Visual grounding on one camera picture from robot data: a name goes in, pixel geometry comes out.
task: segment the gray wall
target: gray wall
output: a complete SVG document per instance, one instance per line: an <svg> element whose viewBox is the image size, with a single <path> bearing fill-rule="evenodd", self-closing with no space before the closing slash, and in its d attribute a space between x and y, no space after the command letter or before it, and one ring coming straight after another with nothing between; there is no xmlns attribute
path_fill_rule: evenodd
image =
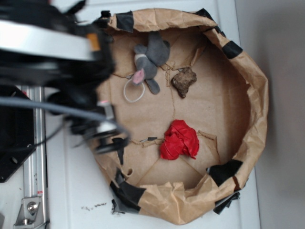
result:
<svg viewBox="0 0 305 229"><path fill-rule="evenodd" d="M262 229L305 228L305 0L235 0L241 46L270 81L256 166Z"/></svg>

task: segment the rubber band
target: rubber band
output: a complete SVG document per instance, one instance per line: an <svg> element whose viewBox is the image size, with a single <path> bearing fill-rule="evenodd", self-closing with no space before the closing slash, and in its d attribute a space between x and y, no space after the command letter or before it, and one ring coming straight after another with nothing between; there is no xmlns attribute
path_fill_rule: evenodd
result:
<svg viewBox="0 0 305 229"><path fill-rule="evenodd" d="M124 86L124 91L123 91L123 93L124 93L124 97L125 97L125 99L129 102L129 103L135 103L135 102L137 102L137 101L139 101L142 97L143 97L143 95L144 95L144 93L145 93L145 86L144 86L144 84L143 83L141 83L142 84L142 86L143 86L143 92L142 92L142 94L140 95L140 97L139 98L137 98L137 99L135 99L135 100L130 100L129 98L127 98L127 95L126 95L126 86L127 86L127 84L130 82L132 80L132 78L131 79L129 79L126 83L125 83L125 86Z"/></svg>

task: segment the gray cable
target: gray cable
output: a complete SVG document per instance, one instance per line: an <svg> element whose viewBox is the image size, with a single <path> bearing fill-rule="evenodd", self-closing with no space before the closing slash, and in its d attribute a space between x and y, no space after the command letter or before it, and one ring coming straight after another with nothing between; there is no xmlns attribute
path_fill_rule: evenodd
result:
<svg viewBox="0 0 305 229"><path fill-rule="evenodd" d="M35 102L32 100L21 99L17 97L3 97L3 96L0 96L0 105L8 106L8 107L27 108L27 109L39 108L47 111L52 111L55 113L72 115L75 117L90 119L98 122L109 122L114 124L119 132L125 133L128 136L128 138L130 137L129 132L124 127L120 126L119 124L117 124L112 120L108 120L106 116L102 114L98 114L91 111L83 111L77 108L71 108L71 107L51 104L51 103Z"/></svg>

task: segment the orange label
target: orange label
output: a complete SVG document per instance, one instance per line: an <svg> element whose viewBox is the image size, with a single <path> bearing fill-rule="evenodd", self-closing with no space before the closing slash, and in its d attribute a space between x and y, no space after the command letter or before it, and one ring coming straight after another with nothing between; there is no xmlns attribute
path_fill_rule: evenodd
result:
<svg viewBox="0 0 305 229"><path fill-rule="evenodd" d="M96 33L88 33L87 38L90 40L92 51L101 50L101 47L100 47L100 44L99 44L99 39L98 39Z"/></svg>

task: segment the crumpled paper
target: crumpled paper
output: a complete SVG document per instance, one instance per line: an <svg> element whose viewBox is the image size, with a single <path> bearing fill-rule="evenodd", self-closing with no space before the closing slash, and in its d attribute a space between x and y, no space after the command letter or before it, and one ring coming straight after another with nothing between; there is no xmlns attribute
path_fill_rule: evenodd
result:
<svg viewBox="0 0 305 229"><path fill-rule="evenodd" d="M174 120L165 132L165 140L160 146L160 157L176 160L179 155L187 155L196 159L199 150L199 140L196 131L190 128L184 120Z"/></svg>

